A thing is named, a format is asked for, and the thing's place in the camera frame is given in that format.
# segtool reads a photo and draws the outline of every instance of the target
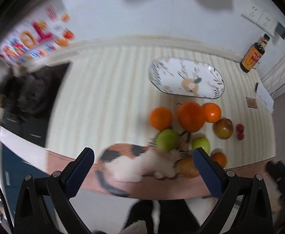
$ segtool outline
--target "blue cabinet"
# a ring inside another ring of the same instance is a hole
[[[2,167],[3,167],[3,179],[5,192],[7,197],[7,203],[10,207],[13,217],[15,217],[15,210],[17,205],[17,199],[21,184],[27,174],[31,174],[34,178],[47,177],[48,175],[41,170],[35,168],[32,165],[24,162],[19,156],[13,153],[5,145],[2,146]],[[52,217],[54,216],[53,203],[50,197],[44,197],[48,211]]]

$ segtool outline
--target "colorful poster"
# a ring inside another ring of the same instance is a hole
[[[46,0],[36,6],[3,39],[0,59],[19,66],[76,42],[68,29],[70,16],[61,0]]]

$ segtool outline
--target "gray floor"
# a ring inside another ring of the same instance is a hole
[[[276,159],[285,163],[285,94],[274,102],[274,131],[276,139]],[[277,198],[279,193],[272,180],[265,180],[273,211],[279,209]],[[135,199],[107,196],[81,189],[71,203],[86,226],[91,230],[102,230],[108,234],[118,233],[126,219],[131,206],[137,201]],[[186,200],[190,210],[193,212],[198,222],[202,224],[214,207],[214,198],[192,198]],[[157,232],[159,205],[154,203],[153,214],[155,230]],[[224,226],[222,232],[228,230],[237,213],[234,208]]]

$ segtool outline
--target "bottle label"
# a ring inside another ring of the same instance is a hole
[[[261,57],[262,54],[260,54],[254,46],[252,46],[247,52],[247,54],[244,56],[242,60],[242,65],[247,70],[251,70]]]

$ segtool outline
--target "floral patterned tray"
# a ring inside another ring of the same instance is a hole
[[[207,63],[179,57],[159,57],[148,68],[151,83],[169,94],[219,98],[225,91],[221,74]]]

